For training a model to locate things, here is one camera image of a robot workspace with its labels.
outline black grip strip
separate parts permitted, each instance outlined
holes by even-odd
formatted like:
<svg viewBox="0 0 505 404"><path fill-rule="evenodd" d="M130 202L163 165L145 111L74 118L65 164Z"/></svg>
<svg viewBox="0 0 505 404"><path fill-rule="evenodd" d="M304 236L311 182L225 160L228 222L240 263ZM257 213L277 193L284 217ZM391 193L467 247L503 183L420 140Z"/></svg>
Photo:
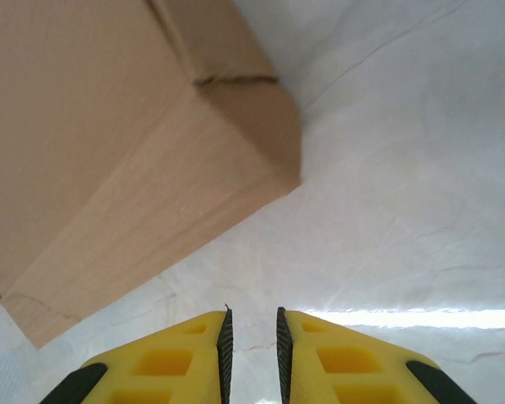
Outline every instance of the black grip strip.
<svg viewBox="0 0 505 404"><path fill-rule="evenodd" d="M234 352L234 331L232 327L232 310L227 306L225 319L222 322L217 339L219 355L219 383L221 384L221 404L230 403L230 383L232 379L232 355Z"/></svg>
<svg viewBox="0 0 505 404"><path fill-rule="evenodd" d="M277 310L277 360L279 362L280 395L283 404L290 402L290 384L292 379L292 353L294 340L284 313L286 309Z"/></svg>
<svg viewBox="0 0 505 404"><path fill-rule="evenodd" d="M439 404L476 404L465 391L453 382L442 370L418 360L410 360L406 367L421 382Z"/></svg>
<svg viewBox="0 0 505 404"><path fill-rule="evenodd" d="M40 404L81 404L106 371L106 364L90 364L75 370L67 375Z"/></svg>

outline cardboard box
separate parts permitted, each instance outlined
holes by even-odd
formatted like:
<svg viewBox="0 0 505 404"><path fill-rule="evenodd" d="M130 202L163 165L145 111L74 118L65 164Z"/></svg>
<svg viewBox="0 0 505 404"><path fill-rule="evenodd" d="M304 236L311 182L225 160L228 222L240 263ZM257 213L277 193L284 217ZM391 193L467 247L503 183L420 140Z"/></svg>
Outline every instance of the cardboard box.
<svg viewBox="0 0 505 404"><path fill-rule="evenodd" d="M37 346L298 186L230 0L0 0L0 301Z"/></svg>

